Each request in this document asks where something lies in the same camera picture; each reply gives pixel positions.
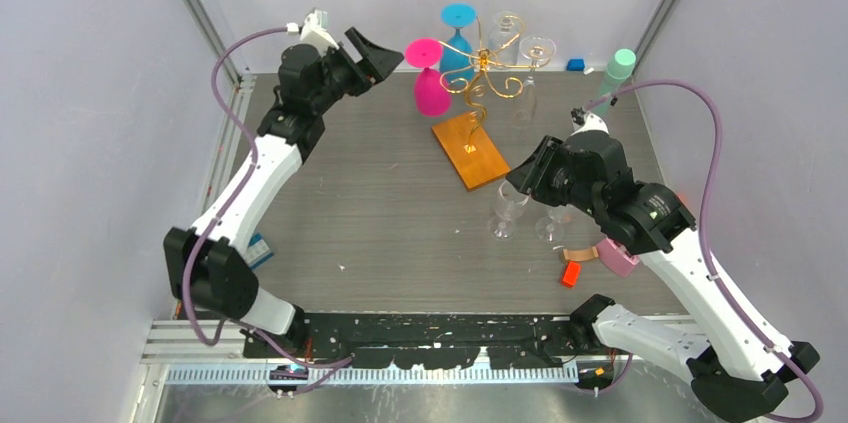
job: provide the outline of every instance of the wooden board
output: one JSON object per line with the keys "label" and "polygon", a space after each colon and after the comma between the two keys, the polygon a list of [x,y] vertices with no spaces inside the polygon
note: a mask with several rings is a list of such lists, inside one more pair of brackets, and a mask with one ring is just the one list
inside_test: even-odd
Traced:
{"label": "wooden board", "polygon": [[480,127],[474,132],[473,151],[467,151],[468,135],[473,126],[472,112],[433,125],[433,134],[468,191],[501,179],[509,172],[509,165],[485,128]]}

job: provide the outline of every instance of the green cap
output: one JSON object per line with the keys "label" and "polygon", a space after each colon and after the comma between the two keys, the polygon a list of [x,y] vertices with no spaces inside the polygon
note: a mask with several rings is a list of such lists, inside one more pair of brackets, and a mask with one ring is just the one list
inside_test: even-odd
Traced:
{"label": "green cap", "polygon": [[626,80],[633,74],[636,66],[636,53],[623,48],[615,52],[612,59],[607,63],[606,74],[616,80]]}

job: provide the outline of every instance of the red block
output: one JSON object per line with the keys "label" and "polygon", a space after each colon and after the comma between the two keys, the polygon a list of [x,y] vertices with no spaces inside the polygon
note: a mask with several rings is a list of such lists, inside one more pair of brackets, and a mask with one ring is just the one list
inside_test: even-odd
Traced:
{"label": "red block", "polygon": [[565,267],[565,273],[562,274],[561,283],[567,288],[574,288],[577,284],[577,278],[580,276],[580,263],[569,261]]}

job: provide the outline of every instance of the pink wine glass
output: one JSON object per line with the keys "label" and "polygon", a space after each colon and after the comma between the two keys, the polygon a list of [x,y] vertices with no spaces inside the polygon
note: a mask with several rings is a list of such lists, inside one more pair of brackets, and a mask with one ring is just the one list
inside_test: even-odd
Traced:
{"label": "pink wine glass", "polygon": [[421,38],[406,47],[404,56],[410,65],[422,68],[413,88],[418,111],[424,116],[443,115],[450,108],[450,93],[442,88],[442,75],[430,68],[442,58],[442,45],[432,38]]}

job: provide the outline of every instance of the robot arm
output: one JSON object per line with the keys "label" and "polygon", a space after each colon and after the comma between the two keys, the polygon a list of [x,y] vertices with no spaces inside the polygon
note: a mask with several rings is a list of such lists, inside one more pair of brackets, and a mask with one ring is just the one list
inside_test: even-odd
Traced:
{"label": "robot arm", "polygon": [[[278,71],[275,102],[255,139],[257,161],[248,158],[215,203],[188,230],[172,228],[164,241],[171,293],[182,298],[182,276],[203,229],[216,221],[224,202],[235,198],[226,217],[201,246],[191,274],[193,302],[222,318],[283,335],[298,346],[306,337],[303,310],[259,286],[242,255],[256,225],[285,182],[311,154],[324,133],[324,113],[345,95],[359,96],[385,80],[403,55],[366,40],[355,28],[345,35],[362,56],[354,62],[326,31],[326,13],[314,10],[288,33],[301,43],[287,48]],[[240,189],[244,175],[251,178]]]}
{"label": "robot arm", "polygon": [[573,116],[579,128],[569,138],[546,136],[507,181],[541,203],[571,204],[593,217],[604,234],[663,280],[705,333],[673,330],[595,295],[571,314],[575,341],[620,348],[663,367],[727,421],[747,421],[774,410],[788,395],[785,383],[795,378],[774,352],[791,358],[805,373],[818,362],[818,353],[774,328],[714,260],[733,296],[776,344],[773,350],[764,348],[710,279],[695,219],[674,192],[635,181],[621,143],[609,136],[599,117]]}

